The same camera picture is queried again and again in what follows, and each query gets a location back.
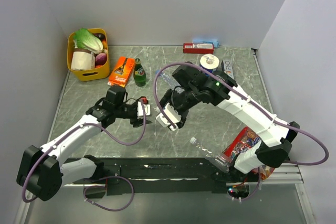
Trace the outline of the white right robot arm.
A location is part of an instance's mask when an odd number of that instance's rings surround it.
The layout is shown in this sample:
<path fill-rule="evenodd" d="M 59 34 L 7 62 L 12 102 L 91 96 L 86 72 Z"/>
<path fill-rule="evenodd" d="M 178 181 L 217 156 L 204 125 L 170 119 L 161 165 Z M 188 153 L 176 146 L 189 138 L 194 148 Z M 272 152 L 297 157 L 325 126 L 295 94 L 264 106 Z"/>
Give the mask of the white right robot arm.
<path fill-rule="evenodd" d="M 209 72 L 192 63 L 181 62 L 173 78 L 183 92 L 169 89 L 162 99 L 156 99 L 159 109 L 156 121 L 162 127 L 171 131 L 182 128 L 189 110 L 199 103 L 207 103 L 230 113 L 259 136 L 258 143 L 237 154 L 223 168 L 233 180 L 243 180 L 262 165 L 277 168 L 287 159 L 300 129 L 296 122 L 288 123 L 267 111 L 224 72 Z"/>

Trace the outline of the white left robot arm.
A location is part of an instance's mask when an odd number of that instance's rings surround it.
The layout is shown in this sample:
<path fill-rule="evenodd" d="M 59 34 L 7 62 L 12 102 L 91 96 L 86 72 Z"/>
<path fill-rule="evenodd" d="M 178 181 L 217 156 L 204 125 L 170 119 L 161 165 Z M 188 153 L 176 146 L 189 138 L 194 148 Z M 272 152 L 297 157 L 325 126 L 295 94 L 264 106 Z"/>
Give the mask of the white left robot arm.
<path fill-rule="evenodd" d="M 22 200 L 29 203 L 39 198 L 47 201 L 58 190 L 72 182 L 88 179 L 98 183 L 103 179 L 103 162 L 87 155 L 67 163 L 68 157 L 86 141 L 105 132 L 117 143 L 126 146 L 107 131 L 116 119 L 128 119 L 133 127 L 146 127 L 150 105 L 145 96 L 129 104 L 127 91 L 121 86 L 111 86 L 107 94 L 90 107 L 81 119 L 56 139 L 23 152 L 16 182 L 22 186 Z"/>

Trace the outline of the blue white bottle cap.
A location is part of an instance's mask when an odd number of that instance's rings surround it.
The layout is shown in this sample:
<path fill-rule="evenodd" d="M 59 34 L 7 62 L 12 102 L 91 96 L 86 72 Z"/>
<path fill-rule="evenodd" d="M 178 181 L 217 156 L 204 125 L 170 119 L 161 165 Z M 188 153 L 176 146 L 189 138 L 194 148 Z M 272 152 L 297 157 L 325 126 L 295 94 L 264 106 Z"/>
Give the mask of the blue white bottle cap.
<path fill-rule="evenodd" d="M 197 139 L 196 139 L 195 137 L 192 137 L 192 138 L 190 139 L 190 143 L 191 143 L 192 145 L 196 145 L 196 144 L 197 144 Z"/>

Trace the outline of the clear plastic bottle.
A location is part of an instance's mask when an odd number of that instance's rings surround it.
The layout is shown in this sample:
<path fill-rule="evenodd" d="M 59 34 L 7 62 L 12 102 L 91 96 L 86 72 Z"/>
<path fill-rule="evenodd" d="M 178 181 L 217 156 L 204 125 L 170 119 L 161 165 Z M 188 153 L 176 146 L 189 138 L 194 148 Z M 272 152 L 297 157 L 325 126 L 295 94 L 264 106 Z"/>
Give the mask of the clear plastic bottle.
<path fill-rule="evenodd" d="M 223 152 L 211 150 L 205 147 L 199 140 L 197 140 L 197 144 L 194 146 L 199 150 L 205 159 L 216 166 L 219 170 L 224 173 L 229 172 L 230 159 L 224 155 Z"/>
<path fill-rule="evenodd" d="M 168 84 L 172 91 L 176 91 L 177 93 L 182 93 L 184 91 L 174 78 L 164 72 L 160 73 L 159 79 L 162 79 L 166 84 Z"/>

